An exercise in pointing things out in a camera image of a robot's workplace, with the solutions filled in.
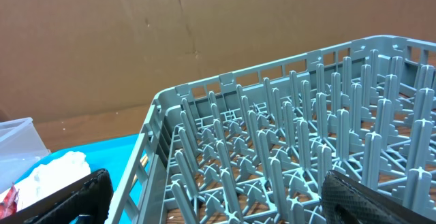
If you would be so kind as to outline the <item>white napkin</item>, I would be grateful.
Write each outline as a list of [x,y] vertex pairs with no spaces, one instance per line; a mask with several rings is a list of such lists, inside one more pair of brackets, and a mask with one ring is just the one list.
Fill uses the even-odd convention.
[[90,173],[91,168],[86,162],[86,155],[79,151],[69,151],[48,164],[37,166],[28,177],[16,185],[17,211],[29,207]]

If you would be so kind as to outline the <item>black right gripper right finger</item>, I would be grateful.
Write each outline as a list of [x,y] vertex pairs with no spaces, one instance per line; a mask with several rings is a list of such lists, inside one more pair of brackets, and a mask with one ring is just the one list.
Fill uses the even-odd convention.
[[336,170],[326,173],[321,205],[327,224],[435,224]]

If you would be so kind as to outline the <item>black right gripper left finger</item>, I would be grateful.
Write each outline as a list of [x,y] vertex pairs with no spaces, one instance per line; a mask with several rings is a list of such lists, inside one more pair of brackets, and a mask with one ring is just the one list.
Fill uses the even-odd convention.
[[114,194],[110,174],[99,169],[1,219],[14,223],[104,223]]

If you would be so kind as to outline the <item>teal plastic tray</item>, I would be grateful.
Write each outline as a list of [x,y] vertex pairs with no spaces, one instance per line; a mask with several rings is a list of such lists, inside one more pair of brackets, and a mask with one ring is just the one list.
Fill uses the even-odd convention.
[[25,179],[28,177],[30,173],[41,164],[48,164],[52,160],[62,157],[69,151],[79,151],[86,155],[86,162],[91,168],[91,173],[99,169],[108,170],[115,192],[121,188],[121,176],[127,167],[127,162],[137,139],[138,135],[136,134],[59,150],[40,159],[30,170],[25,172],[21,178]]

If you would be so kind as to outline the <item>red foil wrapper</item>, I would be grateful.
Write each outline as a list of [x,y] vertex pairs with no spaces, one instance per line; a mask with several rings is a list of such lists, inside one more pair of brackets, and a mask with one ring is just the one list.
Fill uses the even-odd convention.
[[1,202],[1,219],[17,212],[18,189],[12,185]]

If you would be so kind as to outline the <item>wooden chopstick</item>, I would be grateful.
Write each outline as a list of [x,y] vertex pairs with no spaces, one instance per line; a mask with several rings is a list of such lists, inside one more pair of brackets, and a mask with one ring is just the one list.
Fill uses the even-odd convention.
[[145,172],[145,167],[147,165],[149,161],[148,155],[145,154],[141,159],[140,159],[140,164],[138,165],[138,171],[134,176],[133,182],[131,184],[131,188],[134,187],[134,185],[137,183],[137,181],[139,180],[140,182],[143,182],[146,179],[146,172]]

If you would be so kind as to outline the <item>grey plastic dish rack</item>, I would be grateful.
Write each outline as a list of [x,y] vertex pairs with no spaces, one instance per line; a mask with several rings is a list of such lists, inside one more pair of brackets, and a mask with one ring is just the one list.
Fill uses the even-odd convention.
[[326,223],[329,170],[434,221],[434,51],[375,35],[158,92],[108,222]]

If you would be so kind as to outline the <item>clear plastic bin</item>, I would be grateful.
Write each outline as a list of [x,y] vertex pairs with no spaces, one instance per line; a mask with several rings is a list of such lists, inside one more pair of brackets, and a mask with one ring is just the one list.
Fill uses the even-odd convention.
[[1,192],[50,154],[30,117],[1,122]]

